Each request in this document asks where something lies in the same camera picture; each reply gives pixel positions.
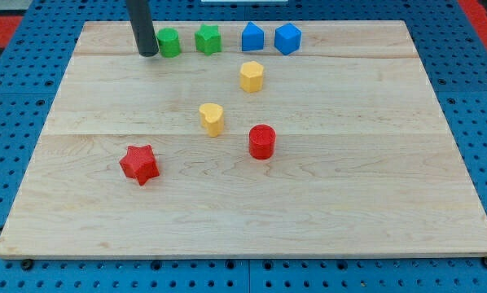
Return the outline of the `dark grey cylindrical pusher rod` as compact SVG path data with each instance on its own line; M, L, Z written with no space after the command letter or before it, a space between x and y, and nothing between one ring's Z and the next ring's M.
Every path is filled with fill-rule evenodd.
M125 0L138 53L152 57L159 52L151 10L147 0Z

